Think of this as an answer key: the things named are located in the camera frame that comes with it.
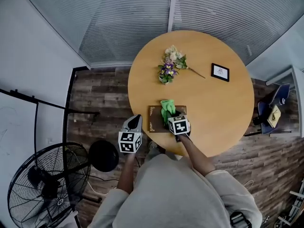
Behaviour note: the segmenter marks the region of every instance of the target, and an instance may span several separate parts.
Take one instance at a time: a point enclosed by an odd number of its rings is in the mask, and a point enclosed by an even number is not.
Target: blue chair
[[[261,129],[256,133],[245,134],[244,136],[252,136],[257,134],[269,134],[275,129],[277,129],[278,124],[275,127],[269,125],[267,119],[271,114],[274,105],[284,105],[285,100],[289,96],[290,85],[280,85],[276,90],[266,95],[257,104],[258,117],[253,119],[254,125],[261,125]]]

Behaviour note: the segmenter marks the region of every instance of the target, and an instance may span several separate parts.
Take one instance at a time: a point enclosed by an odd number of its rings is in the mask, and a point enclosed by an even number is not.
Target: photo
[[[212,63],[211,76],[229,82],[229,68]]]

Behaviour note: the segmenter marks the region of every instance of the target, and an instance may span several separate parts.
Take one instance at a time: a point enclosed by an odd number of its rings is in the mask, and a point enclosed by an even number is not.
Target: fan grille
[[[35,166],[57,176],[60,185],[56,198],[43,197],[46,185],[43,181],[37,187],[30,182],[28,172]],[[65,147],[52,145],[32,155],[16,172],[9,186],[8,207],[13,221],[21,228],[57,226],[80,201],[89,173],[87,152],[77,143],[66,143]]]

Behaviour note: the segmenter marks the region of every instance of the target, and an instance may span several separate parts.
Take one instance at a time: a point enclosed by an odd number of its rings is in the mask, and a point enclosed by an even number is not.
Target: sleeve
[[[248,219],[252,228],[260,228],[262,214],[253,196],[227,171],[212,171],[205,176],[224,202],[229,215],[240,211]]]
[[[88,228],[111,228],[112,223],[129,194],[121,189],[111,190],[96,212]]]

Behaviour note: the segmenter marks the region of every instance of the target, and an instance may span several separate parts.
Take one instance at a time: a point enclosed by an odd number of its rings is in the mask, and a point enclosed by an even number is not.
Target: round wooden table
[[[158,65],[171,45],[187,55],[187,65],[194,72],[181,69],[172,83],[158,80]],[[211,77],[211,63],[230,69],[230,82]],[[191,124],[190,138],[207,156],[214,156],[234,146],[245,133],[254,108],[252,82],[242,60],[225,43],[205,33],[179,30],[163,34],[146,44],[131,67],[128,93],[134,114],[143,117],[142,129],[158,145],[179,155],[186,155],[182,143],[171,133],[150,133],[148,106],[173,99],[185,105]]]

